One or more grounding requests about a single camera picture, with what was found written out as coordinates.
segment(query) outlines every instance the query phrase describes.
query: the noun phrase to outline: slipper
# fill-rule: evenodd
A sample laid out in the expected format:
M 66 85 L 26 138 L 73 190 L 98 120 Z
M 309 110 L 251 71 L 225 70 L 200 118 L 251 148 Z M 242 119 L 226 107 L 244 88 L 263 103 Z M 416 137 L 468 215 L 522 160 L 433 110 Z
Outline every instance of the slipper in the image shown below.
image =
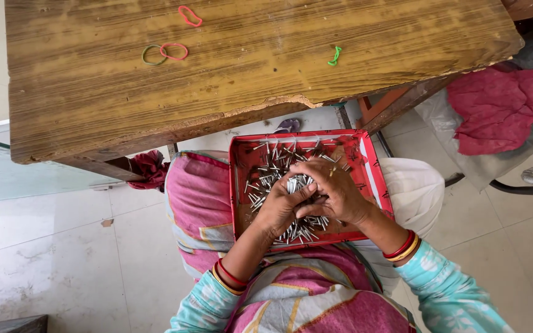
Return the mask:
M 300 121 L 295 118 L 289 118 L 283 120 L 275 132 L 273 133 L 291 133 L 291 132 L 299 132 L 300 130 Z

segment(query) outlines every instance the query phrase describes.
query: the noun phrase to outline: bangle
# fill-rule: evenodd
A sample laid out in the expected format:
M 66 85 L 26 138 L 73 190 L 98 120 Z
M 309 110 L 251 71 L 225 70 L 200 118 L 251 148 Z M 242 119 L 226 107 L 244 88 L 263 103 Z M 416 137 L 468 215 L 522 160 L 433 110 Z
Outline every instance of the bangle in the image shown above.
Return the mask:
M 415 234 L 415 239 L 413 240 L 413 243 L 411 246 L 409 246 L 409 248 L 406 249 L 405 252 L 399 254 L 398 256 L 394 257 L 394 258 L 388 258 L 389 261 L 391 262 L 396 262 L 396 261 L 400 261 L 400 260 L 403 260 L 404 258 L 408 257 L 409 254 L 411 254 L 416 246 L 419 244 L 419 236 L 417 234 Z
M 228 286 L 227 283 L 225 283 L 221 279 L 221 277 L 219 276 L 219 273 L 217 272 L 217 262 L 215 262 L 215 264 L 213 265 L 213 269 L 212 269 L 211 273 L 213 274 L 213 277 L 215 278 L 215 280 L 217 280 L 217 282 L 219 284 L 221 284 L 225 289 L 227 289 L 227 291 L 231 292 L 232 294 L 234 294 L 236 296 L 240 296 L 246 290 L 246 287 L 244 287 L 243 290 L 235 290 L 232 287 Z
M 247 286 L 248 285 L 248 282 L 246 283 L 243 283 L 241 282 L 240 280 L 238 280 L 237 278 L 233 277 L 233 275 L 231 275 L 224 267 L 223 267 L 223 264 L 221 263 L 221 260 L 223 258 L 219 258 L 219 260 L 217 261 L 217 264 L 219 265 L 219 267 L 221 268 L 221 270 L 226 273 L 226 276 L 229 277 L 233 282 L 237 283 L 237 284 L 240 284 L 242 286 Z
M 401 248 L 399 248 L 395 253 L 392 253 L 392 254 L 384 253 L 384 258 L 393 258 L 393 257 L 401 254 L 402 251 L 404 251 L 405 249 L 407 249 L 411 245 L 411 242 L 415 238 L 415 232 L 410 230 L 410 229 L 408 230 L 408 232 L 409 232 L 409 237 L 404 242 L 404 245 Z

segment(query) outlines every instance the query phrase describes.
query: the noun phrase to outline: light blue sleeve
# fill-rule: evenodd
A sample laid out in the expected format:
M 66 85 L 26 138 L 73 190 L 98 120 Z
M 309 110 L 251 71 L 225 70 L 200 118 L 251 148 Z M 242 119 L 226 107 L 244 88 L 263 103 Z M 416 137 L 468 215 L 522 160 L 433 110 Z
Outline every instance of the light blue sleeve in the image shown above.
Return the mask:
M 424 240 L 412 259 L 396 270 L 419 297 L 419 310 L 431 332 L 513 332 L 474 278 Z
M 172 328 L 166 333 L 223 332 L 239 299 L 207 271 L 180 302 L 178 313 L 170 320 Z

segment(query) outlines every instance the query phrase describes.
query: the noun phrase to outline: white tile floor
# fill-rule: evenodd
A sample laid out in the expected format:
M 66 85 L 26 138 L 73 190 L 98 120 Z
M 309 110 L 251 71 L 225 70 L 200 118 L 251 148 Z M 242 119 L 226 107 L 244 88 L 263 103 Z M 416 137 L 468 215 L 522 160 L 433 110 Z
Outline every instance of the white tile floor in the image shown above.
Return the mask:
M 355 118 L 354 103 L 347 108 Z M 330 107 L 294 116 L 303 130 L 340 127 Z M 232 136 L 271 132 L 282 118 L 178 146 L 226 149 Z M 427 161 L 444 176 L 457 171 L 416 113 L 384 134 L 396 156 Z M 502 180 L 517 184 L 532 164 Z M 114 224 L 103 228 L 109 217 Z M 513 329 L 533 332 L 533 197 L 478 193 L 463 180 L 446 190 L 429 241 L 477 278 Z M 394 298 L 423 326 L 405 286 Z M 50 332 L 162 332 L 191 287 L 158 192 L 116 187 L 0 201 L 0 320 L 51 314 Z

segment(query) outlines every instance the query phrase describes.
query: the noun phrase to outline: hand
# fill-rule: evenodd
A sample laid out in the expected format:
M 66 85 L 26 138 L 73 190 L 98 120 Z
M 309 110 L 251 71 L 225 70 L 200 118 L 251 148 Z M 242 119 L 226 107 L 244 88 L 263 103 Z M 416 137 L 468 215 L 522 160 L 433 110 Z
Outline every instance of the hand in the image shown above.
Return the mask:
M 298 209 L 297 218 L 307 215 L 327 216 L 333 219 L 359 225 L 368 220 L 376 208 L 371 202 L 363 198 L 355 186 L 351 176 L 335 164 L 323 158 L 313 158 L 307 162 L 299 162 L 290 167 L 288 174 L 305 174 L 314 179 L 317 192 L 321 197 L 315 203 Z
M 287 181 L 291 176 L 292 174 L 288 172 L 272 186 L 271 192 L 251 224 L 260 225 L 272 239 L 281 236 L 289 228 L 295 219 L 294 208 L 316 192 L 317 186 L 312 183 L 292 194 L 287 193 Z

